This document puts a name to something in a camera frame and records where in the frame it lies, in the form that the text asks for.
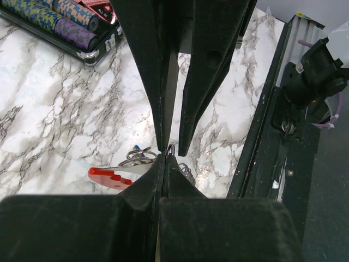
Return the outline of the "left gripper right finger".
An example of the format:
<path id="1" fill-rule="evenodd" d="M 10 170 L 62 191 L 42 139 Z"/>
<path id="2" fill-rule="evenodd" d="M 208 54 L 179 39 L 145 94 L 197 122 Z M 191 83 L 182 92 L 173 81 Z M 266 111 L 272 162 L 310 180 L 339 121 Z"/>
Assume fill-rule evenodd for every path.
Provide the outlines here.
<path id="1" fill-rule="evenodd" d="M 301 261 L 302 248 L 286 207 L 258 198 L 208 199 L 165 164 L 160 200 L 161 261 Z"/>

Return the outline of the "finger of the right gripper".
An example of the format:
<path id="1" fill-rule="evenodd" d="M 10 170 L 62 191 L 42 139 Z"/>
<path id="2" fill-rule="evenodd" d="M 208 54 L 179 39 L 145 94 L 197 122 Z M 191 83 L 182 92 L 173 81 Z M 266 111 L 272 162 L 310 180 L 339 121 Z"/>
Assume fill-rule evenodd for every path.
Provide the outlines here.
<path id="1" fill-rule="evenodd" d="M 256 1 L 194 1 L 191 57 L 183 89 L 179 156 L 186 156 L 197 124 L 226 77 L 238 37 Z"/>
<path id="2" fill-rule="evenodd" d="M 110 2 L 126 36 L 151 106 L 157 147 L 165 151 L 170 136 L 171 90 L 167 86 L 170 46 L 166 34 L 168 1 Z"/>

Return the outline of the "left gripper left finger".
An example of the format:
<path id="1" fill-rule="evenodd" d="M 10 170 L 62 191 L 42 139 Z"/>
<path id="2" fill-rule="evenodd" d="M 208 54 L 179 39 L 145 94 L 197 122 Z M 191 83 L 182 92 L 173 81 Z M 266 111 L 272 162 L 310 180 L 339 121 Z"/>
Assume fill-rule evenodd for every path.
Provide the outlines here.
<path id="1" fill-rule="evenodd" d="M 165 156 L 116 195 L 1 201 L 1 261 L 154 261 Z"/>

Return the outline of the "red handled metal key holder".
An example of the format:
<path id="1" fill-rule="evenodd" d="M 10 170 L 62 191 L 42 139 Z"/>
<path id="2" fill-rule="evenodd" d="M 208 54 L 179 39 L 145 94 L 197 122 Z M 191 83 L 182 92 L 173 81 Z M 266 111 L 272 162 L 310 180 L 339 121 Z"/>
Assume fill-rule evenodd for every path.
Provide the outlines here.
<path id="1" fill-rule="evenodd" d="M 150 147 L 141 149 L 136 145 L 128 152 L 126 160 L 114 167 L 91 167 L 88 177 L 104 187 L 125 190 L 136 181 L 137 177 L 144 175 L 150 169 L 156 156 Z"/>

